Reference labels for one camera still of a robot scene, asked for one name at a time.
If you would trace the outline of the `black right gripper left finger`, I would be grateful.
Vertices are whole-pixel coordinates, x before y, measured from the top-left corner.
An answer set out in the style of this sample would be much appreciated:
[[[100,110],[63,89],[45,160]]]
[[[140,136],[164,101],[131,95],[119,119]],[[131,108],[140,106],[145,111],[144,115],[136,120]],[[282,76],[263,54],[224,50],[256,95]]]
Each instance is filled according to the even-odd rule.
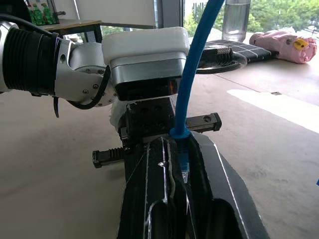
[[[147,144],[126,181],[116,239],[185,239],[186,224],[177,144],[161,136]]]

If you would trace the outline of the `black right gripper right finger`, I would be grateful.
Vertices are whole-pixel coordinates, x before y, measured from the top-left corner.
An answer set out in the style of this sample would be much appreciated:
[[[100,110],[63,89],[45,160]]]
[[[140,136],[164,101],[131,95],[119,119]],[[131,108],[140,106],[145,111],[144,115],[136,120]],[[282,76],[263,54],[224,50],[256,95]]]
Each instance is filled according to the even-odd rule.
[[[188,142],[196,239],[270,239],[248,188],[206,135]]]

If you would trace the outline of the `wooden side table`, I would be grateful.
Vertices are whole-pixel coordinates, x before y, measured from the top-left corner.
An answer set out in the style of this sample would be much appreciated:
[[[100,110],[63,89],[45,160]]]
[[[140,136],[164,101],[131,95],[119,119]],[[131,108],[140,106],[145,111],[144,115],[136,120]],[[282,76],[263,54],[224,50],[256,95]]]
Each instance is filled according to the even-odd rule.
[[[102,42],[100,20],[76,20],[60,19],[59,24],[40,26],[49,32],[58,33],[61,36],[84,33],[86,42]]]

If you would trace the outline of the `black pad with white grid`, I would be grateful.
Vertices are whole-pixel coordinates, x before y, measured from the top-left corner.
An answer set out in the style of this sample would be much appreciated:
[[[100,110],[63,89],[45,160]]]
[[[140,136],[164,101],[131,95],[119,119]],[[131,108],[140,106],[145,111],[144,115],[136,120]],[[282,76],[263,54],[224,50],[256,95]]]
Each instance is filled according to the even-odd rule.
[[[266,50],[262,47],[255,45],[245,44],[242,42],[227,41],[227,40],[213,40],[208,41],[205,45],[206,48],[213,46],[226,46],[232,48],[233,52],[239,53],[246,57],[248,64],[253,62],[260,62],[275,59],[278,56],[277,51]]]

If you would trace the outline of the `clear plastic water bottle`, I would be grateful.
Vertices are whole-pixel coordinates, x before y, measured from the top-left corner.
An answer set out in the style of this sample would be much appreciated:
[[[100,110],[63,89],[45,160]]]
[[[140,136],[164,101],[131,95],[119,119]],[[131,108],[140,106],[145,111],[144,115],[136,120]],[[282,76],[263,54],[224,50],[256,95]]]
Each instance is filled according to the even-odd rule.
[[[251,0],[226,0],[222,40],[243,42],[246,38]]]

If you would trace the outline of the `green bottles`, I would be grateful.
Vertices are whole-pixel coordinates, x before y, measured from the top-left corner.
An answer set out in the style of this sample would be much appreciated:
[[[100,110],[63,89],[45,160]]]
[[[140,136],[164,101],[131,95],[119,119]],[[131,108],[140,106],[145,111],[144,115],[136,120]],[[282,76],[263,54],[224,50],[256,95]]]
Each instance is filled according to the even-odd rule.
[[[31,22],[37,26],[59,24],[53,0],[25,0]]]

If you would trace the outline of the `pink folded umbrella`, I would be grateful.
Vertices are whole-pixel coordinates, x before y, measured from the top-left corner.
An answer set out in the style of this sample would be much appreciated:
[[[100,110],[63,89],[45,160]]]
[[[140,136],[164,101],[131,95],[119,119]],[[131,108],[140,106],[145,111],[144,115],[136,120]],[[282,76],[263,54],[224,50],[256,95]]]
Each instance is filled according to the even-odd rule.
[[[309,62],[317,52],[315,39],[285,30],[256,32],[250,37],[249,44],[266,50],[277,51],[278,59],[297,64]]]

